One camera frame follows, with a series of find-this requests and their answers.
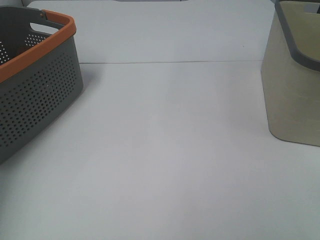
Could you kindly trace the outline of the grey perforated basket orange rim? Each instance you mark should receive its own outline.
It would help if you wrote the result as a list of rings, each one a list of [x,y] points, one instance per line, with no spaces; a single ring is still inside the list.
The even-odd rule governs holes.
[[[71,16],[0,8],[0,160],[5,162],[83,90]]]

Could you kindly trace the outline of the beige bin grey rim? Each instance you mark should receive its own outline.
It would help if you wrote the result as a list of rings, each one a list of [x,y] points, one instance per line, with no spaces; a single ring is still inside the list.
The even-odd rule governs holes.
[[[270,133],[320,144],[320,2],[276,0],[261,65]]]

